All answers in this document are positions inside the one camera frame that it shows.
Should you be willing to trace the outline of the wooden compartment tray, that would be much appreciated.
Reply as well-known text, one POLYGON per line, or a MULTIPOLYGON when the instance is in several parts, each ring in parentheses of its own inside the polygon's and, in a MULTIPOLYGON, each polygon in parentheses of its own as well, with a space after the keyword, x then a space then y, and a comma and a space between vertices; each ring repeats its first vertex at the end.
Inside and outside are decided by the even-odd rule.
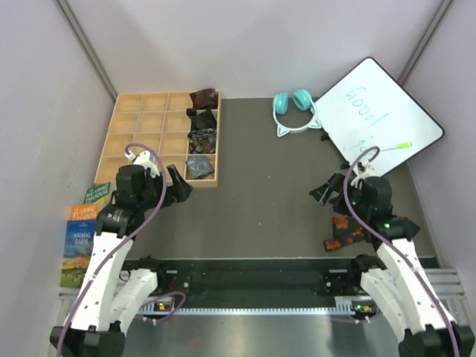
POLYGON ((129 163, 125 146, 140 143, 155 150, 165 166, 175 165, 188 184, 195 188, 217 187, 219 139, 216 139, 215 151, 204 154, 213 168, 211 174, 194 178, 187 167, 187 160, 201 156, 192 151, 188 138, 192 121, 186 110, 192 107, 188 91, 119 94, 94 183, 114 183, 118 169, 129 163))

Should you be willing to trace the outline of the multicolour paisley rolled tie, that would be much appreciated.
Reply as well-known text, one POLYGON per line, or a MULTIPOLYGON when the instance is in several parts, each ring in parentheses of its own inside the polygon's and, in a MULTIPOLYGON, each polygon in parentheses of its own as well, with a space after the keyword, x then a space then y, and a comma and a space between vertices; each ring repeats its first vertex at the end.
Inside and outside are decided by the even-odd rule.
POLYGON ((216 130, 200 129, 188 133, 190 154, 214 154, 216 152, 216 130))

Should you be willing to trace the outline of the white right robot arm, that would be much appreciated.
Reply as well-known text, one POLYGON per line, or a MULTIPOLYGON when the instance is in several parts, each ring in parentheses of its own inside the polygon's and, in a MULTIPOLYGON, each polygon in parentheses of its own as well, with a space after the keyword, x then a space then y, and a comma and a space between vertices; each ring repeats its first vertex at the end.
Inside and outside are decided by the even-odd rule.
POLYGON ((347 182, 335 173, 309 195, 337 213, 333 237, 324 243, 327 251, 358 241, 373 246, 375 255, 351 260, 347 285, 371 296, 396 336, 400 356, 471 355, 475 334, 459 325, 437 297, 416 253, 413 238, 419 226, 394 214, 386 178, 347 182))

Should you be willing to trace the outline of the teal cat ear headphones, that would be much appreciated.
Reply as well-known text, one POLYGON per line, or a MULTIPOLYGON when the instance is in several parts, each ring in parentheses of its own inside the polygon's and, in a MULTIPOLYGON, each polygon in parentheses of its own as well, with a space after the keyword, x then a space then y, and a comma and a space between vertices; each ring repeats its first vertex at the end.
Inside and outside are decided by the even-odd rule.
POLYGON ((321 120, 318 117, 318 108, 311 93, 306 89, 297 89, 291 94, 281 92, 273 97, 272 116, 276 125, 276 135, 283 138, 290 134, 300 134, 307 130, 322 129, 321 120), (305 115, 302 115, 300 122, 294 122, 290 119, 283 119, 288 113, 296 115, 298 112, 307 113, 307 121, 304 121, 305 115))

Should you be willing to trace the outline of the blue Animal Farm book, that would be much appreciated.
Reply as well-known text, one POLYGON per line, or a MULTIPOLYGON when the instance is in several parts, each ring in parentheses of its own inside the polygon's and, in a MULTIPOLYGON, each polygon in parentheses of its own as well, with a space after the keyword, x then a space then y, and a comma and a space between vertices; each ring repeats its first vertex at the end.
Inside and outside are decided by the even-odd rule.
POLYGON ((95 219, 68 221, 60 286, 80 288, 91 259, 95 219))

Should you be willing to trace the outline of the grey blue rolled tie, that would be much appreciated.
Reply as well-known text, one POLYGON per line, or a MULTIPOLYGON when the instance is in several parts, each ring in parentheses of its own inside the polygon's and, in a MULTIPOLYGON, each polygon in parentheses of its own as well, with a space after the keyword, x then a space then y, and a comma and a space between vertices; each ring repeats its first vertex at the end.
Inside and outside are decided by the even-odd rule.
POLYGON ((189 179, 204 179, 214 173, 214 168, 206 156, 189 157, 186 161, 189 179))

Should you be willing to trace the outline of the dark red rolled tie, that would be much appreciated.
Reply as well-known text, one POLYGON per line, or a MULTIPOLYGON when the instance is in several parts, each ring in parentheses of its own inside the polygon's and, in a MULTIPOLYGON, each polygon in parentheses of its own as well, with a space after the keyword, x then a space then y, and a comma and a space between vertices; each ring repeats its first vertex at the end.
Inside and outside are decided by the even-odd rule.
POLYGON ((197 110, 216 109, 218 106, 219 95, 216 89, 201 89, 190 93, 193 108, 197 110))

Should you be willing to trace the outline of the white dry erase board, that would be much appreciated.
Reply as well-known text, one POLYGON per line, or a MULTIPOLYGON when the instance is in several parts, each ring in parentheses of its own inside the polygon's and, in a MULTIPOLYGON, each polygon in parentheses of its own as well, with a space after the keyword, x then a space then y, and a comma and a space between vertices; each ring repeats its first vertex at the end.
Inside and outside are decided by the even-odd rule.
POLYGON ((444 129, 372 57, 363 59, 316 102, 324 131, 350 163, 371 147, 411 142, 381 151, 373 161, 383 176, 444 136, 444 129))

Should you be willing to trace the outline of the green marker pen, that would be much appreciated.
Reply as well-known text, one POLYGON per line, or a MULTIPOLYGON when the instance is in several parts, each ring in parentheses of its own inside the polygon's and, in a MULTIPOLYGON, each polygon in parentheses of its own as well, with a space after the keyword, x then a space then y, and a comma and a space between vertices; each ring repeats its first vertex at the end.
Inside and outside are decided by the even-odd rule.
POLYGON ((381 151, 390 151, 390 150, 395 150, 395 149, 409 149, 413 146, 411 142, 403 142, 400 144, 395 144, 392 146, 387 146, 387 147, 380 147, 381 151))

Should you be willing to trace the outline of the orange paperback book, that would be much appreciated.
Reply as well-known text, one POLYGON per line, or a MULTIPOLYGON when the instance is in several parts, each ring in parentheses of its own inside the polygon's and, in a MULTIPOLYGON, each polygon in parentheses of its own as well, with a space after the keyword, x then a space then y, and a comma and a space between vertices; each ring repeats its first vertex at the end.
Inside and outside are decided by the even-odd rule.
POLYGON ((99 205, 96 203, 75 205, 71 208, 69 219, 71 221, 96 219, 99 210, 99 205))

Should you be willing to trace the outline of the dark blue rolled tie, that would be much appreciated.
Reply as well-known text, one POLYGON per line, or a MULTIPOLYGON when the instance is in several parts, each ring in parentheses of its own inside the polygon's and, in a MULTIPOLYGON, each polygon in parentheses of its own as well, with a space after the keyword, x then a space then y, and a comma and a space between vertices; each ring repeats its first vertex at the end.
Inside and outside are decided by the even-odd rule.
POLYGON ((192 131, 215 129, 217 127, 216 118, 210 109, 198 113, 195 109, 189 108, 186 110, 186 114, 191 121, 192 131))

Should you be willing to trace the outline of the black orange floral tie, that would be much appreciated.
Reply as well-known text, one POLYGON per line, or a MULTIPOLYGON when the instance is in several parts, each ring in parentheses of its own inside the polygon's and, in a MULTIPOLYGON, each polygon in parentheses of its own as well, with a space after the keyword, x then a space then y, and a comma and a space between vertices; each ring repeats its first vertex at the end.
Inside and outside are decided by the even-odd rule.
MULTIPOLYGON (((400 238, 412 240, 420 230, 420 226, 404 216, 376 220, 373 222, 372 228, 388 240, 400 238)), ((334 217, 332 219, 332 239, 324 240, 324 249, 325 251, 335 251, 362 241, 373 244, 374 248, 378 248, 380 244, 380 241, 373 238, 355 218, 334 217)))

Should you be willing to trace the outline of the green paperback book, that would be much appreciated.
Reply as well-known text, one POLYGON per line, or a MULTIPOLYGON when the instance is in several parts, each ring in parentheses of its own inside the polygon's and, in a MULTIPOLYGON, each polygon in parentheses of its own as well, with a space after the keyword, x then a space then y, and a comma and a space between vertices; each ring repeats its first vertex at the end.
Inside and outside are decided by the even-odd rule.
POLYGON ((95 185, 86 190, 83 204, 105 204, 111 194, 111 182, 95 185))

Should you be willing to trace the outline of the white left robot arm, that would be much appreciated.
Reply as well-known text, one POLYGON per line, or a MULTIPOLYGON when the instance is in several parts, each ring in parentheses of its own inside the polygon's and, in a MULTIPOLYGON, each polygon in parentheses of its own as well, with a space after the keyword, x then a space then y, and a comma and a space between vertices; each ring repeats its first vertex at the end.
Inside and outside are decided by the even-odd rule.
POLYGON ((118 287, 126 255, 151 220, 149 211, 184 202, 193 188, 174 165, 167 166, 171 185, 155 165, 129 164, 116 175, 116 189, 99 212, 93 249, 80 293, 65 322, 51 330, 57 356, 121 356, 132 320, 150 294, 164 293, 169 278, 159 261, 143 258, 118 287))

